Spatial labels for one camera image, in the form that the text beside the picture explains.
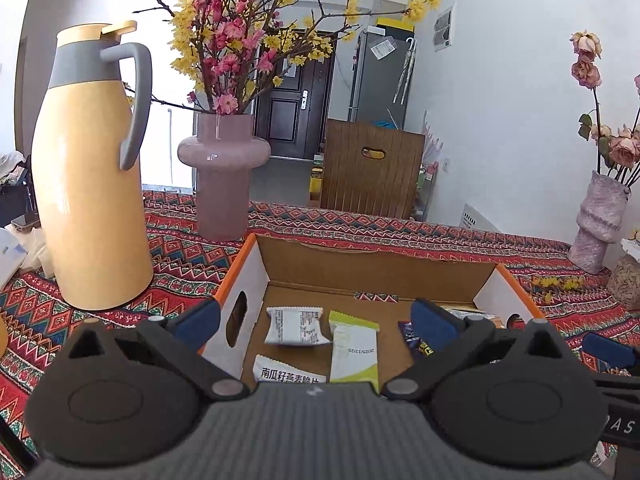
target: red patterned tablecloth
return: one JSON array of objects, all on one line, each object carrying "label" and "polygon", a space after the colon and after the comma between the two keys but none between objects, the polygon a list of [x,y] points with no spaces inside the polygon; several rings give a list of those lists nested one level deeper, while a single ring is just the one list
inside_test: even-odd
[{"label": "red patterned tablecloth", "polygon": [[[62,300],[55,281],[38,272],[13,279],[0,292],[0,315],[9,331],[9,346],[0,359],[0,413],[30,447],[33,443],[22,423],[26,399],[83,319],[98,317],[112,326],[133,326],[149,315],[176,316],[215,293],[242,246],[241,240],[219,245],[200,238],[191,196],[145,192],[145,207],[155,275],[131,304],[93,314],[75,310]],[[583,273],[566,259],[569,246],[562,242],[265,203],[250,205],[249,225],[258,234],[336,248],[501,262],[587,366],[606,368],[580,351],[582,336],[589,330],[640,345],[640,318],[607,292],[608,271],[597,276]],[[549,300],[531,285],[533,277],[544,276],[580,276],[584,284],[579,290],[555,292]],[[0,471],[5,479],[21,476],[3,449]]]}]

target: green leaf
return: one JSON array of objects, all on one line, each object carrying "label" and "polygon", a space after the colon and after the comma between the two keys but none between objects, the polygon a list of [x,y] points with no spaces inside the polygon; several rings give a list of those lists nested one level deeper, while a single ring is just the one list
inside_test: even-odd
[{"label": "green leaf", "polygon": [[583,124],[578,130],[578,135],[580,135],[584,140],[589,140],[589,136],[591,135],[591,127],[588,124]]},{"label": "green leaf", "polygon": [[593,121],[591,120],[591,116],[589,114],[582,114],[578,122],[581,124],[587,124],[589,127],[593,126]]},{"label": "green leaf", "polygon": [[600,140],[598,141],[598,150],[605,160],[609,158],[609,139],[607,139],[607,137],[600,137]]}]

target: floor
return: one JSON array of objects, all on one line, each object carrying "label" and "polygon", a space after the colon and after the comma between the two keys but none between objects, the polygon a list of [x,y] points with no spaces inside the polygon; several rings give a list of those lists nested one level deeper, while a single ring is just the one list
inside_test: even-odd
[{"label": "floor", "polygon": [[293,206],[309,202],[309,179],[313,162],[270,158],[251,174],[249,200]]}]

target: pink glass vase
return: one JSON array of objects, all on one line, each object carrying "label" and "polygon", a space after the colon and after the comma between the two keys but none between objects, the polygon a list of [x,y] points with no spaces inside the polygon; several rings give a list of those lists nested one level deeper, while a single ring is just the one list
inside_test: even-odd
[{"label": "pink glass vase", "polygon": [[602,270],[607,246],[616,241],[630,190],[617,180],[593,171],[587,196],[575,219],[578,234],[567,257],[589,274]]},{"label": "pink glass vase", "polygon": [[209,240],[238,240],[248,224],[251,169],[271,155],[254,137],[252,115],[196,115],[196,135],[178,145],[181,162],[196,168],[198,234]]}]

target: gray refrigerator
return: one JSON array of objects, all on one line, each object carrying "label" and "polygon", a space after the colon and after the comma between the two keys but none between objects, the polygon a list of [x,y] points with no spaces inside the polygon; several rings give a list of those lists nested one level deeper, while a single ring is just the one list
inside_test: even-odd
[{"label": "gray refrigerator", "polygon": [[383,36],[373,32],[362,32],[358,37],[354,63],[355,72],[351,86],[349,121],[351,123],[356,121],[359,123],[378,121],[393,123],[391,114],[398,124],[398,129],[402,130],[408,101],[407,94],[404,104],[400,104],[404,81],[395,103],[394,95],[402,74],[404,58],[410,45],[401,40],[394,40],[396,49],[382,59],[378,59],[371,48],[382,40],[384,40]]}]

